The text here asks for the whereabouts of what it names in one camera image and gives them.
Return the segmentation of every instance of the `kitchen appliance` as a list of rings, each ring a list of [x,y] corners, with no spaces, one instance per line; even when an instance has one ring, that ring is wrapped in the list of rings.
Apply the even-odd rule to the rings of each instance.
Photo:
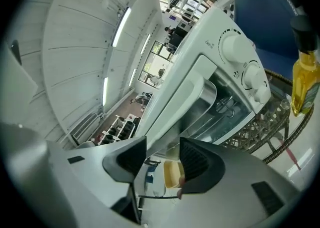
[[[65,151],[24,127],[0,123],[0,132],[10,194],[29,215],[54,228],[141,227],[145,137]],[[299,200],[293,184],[247,152],[183,137],[179,147],[181,202],[157,227],[278,227]]]
[[[241,29],[211,8],[186,35],[135,136],[147,156],[179,158],[179,138],[220,144],[243,128],[271,96],[263,66]]]

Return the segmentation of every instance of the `white floor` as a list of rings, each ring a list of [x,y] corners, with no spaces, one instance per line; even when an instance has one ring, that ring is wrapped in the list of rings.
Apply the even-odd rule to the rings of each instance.
[[[296,127],[295,123],[300,123],[300,117],[290,115],[290,127]],[[290,158],[287,151],[284,151],[269,166],[291,181],[299,190],[306,189],[312,182],[315,172],[319,168],[320,160],[320,93],[318,93],[314,111],[311,119],[301,134],[288,148],[297,159],[298,167]],[[276,139],[271,143],[275,148],[280,146]],[[262,159],[271,154],[267,144],[253,153],[254,156]]]
[[[176,196],[179,189],[167,189],[164,197]],[[152,195],[152,191],[148,191],[147,195]],[[161,227],[165,219],[173,212],[179,199],[149,199],[144,200],[142,211],[142,224],[147,223],[148,227]]]

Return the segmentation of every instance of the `oven door handle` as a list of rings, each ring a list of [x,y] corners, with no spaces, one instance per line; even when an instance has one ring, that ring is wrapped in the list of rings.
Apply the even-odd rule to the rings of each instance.
[[[186,99],[181,99],[181,106],[172,113],[172,116],[168,119],[165,126],[163,126],[159,133],[152,139],[149,145],[152,145],[155,141],[159,140],[183,115],[191,108],[195,101],[200,97],[205,87],[205,79],[197,71],[191,70],[186,79],[180,85],[178,91],[173,97],[178,97],[179,91],[187,90],[192,86],[192,91]]]

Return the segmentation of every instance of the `label sticker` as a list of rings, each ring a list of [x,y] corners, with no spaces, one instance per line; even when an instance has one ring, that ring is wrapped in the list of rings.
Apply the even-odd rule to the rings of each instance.
[[[301,107],[301,111],[308,109],[314,103],[315,97],[317,95],[320,83],[315,83],[311,88],[306,92],[304,102]]]

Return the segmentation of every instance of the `bottle cap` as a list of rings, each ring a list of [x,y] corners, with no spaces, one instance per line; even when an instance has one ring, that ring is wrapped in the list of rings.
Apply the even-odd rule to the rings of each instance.
[[[303,53],[317,49],[317,34],[306,15],[298,15],[291,19],[291,27],[298,49]]]

